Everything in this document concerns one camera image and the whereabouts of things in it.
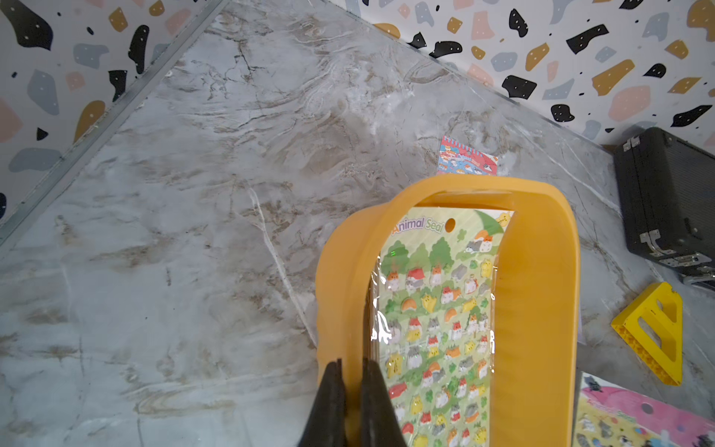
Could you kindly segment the yellow plastic storage box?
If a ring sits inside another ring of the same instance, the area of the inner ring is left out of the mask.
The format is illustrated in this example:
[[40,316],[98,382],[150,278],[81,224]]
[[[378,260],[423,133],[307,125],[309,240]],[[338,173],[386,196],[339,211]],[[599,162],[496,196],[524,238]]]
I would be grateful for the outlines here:
[[352,214],[320,255],[318,380],[329,362],[342,361],[346,446],[362,446],[363,360],[376,361],[370,354],[372,274],[390,231],[415,207],[512,212],[495,270],[495,353],[486,446],[569,445],[580,309],[580,241],[571,207],[549,184],[443,174]]

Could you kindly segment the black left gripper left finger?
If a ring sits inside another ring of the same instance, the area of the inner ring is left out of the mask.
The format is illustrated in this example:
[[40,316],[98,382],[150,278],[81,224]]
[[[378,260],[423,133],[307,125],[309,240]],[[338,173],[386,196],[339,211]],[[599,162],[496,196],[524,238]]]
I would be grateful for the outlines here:
[[342,361],[327,364],[298,447],[346,445],[346,386]]

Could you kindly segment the yellow triangular plastic block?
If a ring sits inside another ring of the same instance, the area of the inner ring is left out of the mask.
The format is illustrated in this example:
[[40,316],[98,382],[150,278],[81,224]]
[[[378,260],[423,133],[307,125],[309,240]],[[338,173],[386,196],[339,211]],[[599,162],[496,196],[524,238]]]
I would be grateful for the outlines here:
[[649,285],[611,326],[662,383],[683,383],[683,299],[670,283]]

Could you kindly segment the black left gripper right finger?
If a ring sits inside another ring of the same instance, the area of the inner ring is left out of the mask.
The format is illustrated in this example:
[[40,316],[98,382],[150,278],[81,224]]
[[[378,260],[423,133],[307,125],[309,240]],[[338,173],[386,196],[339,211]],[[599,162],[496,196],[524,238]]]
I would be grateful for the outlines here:
[[363,360],[360,436],[363,447],[406,447],[380,365],[372,359]]

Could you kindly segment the red blue cat sticker sheet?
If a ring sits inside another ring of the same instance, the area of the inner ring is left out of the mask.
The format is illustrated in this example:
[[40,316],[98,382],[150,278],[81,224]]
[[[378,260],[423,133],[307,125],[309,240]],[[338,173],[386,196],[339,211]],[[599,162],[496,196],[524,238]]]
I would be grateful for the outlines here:
[[452,173],[497,176],[497,158],[444,136],[439,149],[437,175]]

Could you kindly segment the green animal sticker sheet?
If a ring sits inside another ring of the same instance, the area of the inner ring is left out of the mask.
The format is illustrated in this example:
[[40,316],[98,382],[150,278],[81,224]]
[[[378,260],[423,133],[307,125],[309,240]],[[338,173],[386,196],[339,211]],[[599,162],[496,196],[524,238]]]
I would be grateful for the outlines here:
[[415,207],[380,251],[370,354],[409,446],[490,442],[495,270],[511,218]]

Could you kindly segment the black hard case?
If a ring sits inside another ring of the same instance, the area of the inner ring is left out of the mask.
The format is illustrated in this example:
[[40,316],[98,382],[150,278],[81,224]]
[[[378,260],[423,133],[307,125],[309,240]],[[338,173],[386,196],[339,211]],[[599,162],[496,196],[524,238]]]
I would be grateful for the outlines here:
[[627,249],[714,289],[714,156],[660,128],[614,151]]

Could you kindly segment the pink yellow cat sticker sheet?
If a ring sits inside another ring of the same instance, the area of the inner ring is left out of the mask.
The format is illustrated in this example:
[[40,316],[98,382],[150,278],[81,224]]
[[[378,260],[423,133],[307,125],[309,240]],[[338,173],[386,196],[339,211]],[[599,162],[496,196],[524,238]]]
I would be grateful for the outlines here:
[[580,372],[573,446],[712,446],[714,423]]

